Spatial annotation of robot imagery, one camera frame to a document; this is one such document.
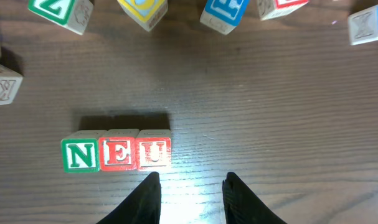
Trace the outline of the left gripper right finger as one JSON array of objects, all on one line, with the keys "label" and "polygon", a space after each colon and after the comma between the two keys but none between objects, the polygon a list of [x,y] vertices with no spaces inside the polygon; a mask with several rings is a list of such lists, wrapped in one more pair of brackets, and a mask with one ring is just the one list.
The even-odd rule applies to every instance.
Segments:
[{"label": "left gripper right finger", "polygon": [[286,224],[234,172],[222,182],[226,224]]}]

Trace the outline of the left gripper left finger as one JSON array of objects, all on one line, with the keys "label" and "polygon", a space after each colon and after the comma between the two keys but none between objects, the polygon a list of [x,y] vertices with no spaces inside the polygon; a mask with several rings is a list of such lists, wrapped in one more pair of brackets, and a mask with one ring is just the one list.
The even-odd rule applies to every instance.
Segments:
[{"label": "left gripper left finger", "polygon": [[151,172],[112,212],[97,224],[159,224],[161,184]]}]

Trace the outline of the red E block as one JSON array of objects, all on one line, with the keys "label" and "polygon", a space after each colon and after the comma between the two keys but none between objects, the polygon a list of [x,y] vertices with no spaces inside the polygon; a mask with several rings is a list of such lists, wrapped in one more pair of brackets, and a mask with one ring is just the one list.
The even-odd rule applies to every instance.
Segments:
[{"label": "red E block", "polygon": [[99,138],[100,169],[127,171],[137,169],[135,140],[139,129],[110,129]]}]

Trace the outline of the red U block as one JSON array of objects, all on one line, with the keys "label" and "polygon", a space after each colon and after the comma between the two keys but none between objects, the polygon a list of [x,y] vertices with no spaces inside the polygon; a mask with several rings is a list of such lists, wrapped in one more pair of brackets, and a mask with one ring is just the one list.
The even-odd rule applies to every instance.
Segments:
[{"label": "red U block", "polygon": [[169,129],[144,129],[135,139],[138,170],[168,170],[172,167]]}]

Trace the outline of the green N block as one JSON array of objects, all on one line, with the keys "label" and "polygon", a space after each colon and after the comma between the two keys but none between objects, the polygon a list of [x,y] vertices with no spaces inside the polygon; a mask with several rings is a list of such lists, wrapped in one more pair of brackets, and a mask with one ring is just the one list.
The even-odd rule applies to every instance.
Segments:
[{"label": "green N block", "polygon": [[98,140],[106,130],[80,130],[63,138],[60,148],[66,173],[100,171]]}]

